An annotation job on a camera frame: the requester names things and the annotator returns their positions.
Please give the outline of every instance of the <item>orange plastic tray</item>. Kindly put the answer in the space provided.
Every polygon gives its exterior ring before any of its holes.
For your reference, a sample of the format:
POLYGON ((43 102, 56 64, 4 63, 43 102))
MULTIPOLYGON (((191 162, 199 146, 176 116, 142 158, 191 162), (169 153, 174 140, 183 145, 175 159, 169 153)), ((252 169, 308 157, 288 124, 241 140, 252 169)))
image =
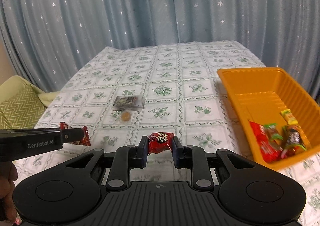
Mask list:
POLYGON ((220 69, 217 71, 247 136, 254 161, 279 170, 320 152, 320 107, 311 96, 281 68, 220 69), (306 134, 308 150, 273 163, 263 160, 248 120, 259 124, 287 125, 280 111, 291 109, 306 134))

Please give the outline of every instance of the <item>green cushion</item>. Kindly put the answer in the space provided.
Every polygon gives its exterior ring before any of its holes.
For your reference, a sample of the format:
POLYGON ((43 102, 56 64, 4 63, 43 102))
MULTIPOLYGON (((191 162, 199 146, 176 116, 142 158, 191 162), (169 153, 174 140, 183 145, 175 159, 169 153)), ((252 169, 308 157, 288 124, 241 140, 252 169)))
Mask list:
POLYGON ((0 110, 13 129, 33 128, 45 111, 31 85, 0 103, 0 110))
POLYGON ((11 125, 5 115, 0 111, 0 129, 11 129, 11 125))

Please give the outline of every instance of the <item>curtain fold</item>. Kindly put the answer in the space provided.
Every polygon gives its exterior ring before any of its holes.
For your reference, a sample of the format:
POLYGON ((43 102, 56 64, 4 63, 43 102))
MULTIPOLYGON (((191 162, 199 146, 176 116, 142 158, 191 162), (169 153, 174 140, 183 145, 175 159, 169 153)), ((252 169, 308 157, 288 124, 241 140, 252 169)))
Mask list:
POLYGON ((266 66, 320 88, 320 0, 1 0, 1 36, 16 72, 45 91, 105 46, 236 40, 266 66))

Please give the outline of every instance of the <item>table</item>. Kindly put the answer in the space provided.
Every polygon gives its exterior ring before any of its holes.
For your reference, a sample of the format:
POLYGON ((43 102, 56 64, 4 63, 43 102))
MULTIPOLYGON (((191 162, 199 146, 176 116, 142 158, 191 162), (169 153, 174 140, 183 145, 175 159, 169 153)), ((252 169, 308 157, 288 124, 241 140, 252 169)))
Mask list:
MULTIPOLYGON (((226 148, 252 158, 245 135, 217 75, 220 68, 264 67, 236 41, 189 42, 118 50, 106 47, 87 63, 61 90, 37 124, 57 127, 61 121, 73 127, 88 126, 92 146, 65 144, 61 150, 16 162, 20 182, 24 178, 93 148, 114 152, 138 144, 143 135, 172 132, 184 145, 206 152, 226 148), (116 96, 142 94, 143 111, 128 123, 111 109, 116 96)), ((320 217, 320 157, 286 168, 281 173, 298 181, 308 200, 299 222, 315 225, 320 217)), ((218 184, 212 173, 215 184, 218 184)), ((182 181, 190 172, 173 166, 171 152, 151 154, 145 169, 133 169, 131 180, 182 181)))

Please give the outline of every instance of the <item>tablecloth square pattern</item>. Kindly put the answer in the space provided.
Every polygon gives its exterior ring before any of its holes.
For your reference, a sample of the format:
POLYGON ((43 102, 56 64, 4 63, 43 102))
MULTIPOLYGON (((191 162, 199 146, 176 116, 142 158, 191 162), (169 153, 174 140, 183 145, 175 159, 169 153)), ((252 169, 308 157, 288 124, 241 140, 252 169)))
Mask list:
MULTIPOLYGON (((207 152, 227 148, 252 158, 242 127, 217 75, 220 68, 264 67, 236 41, 188 42, 119 50, 103 49, 64 86, 36 127, 88 126, 91 147, 64 144, 59 151, 18 160, 22 179, 95 147, 115 151, 139 144, 142 136, 172 132, 183 145, 207 152), (112 110, 116 96, 142 94, 146 104, 129 122, 112 110)), ((280 172, 298 181, 307 192, 299 222, 320 220, 320 158, 314 155, 280 172)), ((211 169, 215 184, 217 179, 211 169)), ((177 170, 169 151, 150 155, 145 169, 133 169, 132 180, 190 180, 190 171, 177 170)))

